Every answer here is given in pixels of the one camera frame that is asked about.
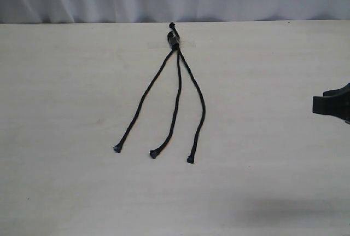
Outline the clear adhesive tape strip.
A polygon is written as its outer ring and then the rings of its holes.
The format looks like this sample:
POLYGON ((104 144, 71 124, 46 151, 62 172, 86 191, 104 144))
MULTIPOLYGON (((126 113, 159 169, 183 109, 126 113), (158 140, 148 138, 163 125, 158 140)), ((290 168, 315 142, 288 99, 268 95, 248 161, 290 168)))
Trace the clear adhesive tape strip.
MULTIPOLYGON (((196 44, 194 41, 180 41, 179 43, 181 48, 194 48, 196 44)), ((168 41, 157 41, 157 42, 148 42, 147 47, 150 49, 170 49, 171 45, 168 41)))

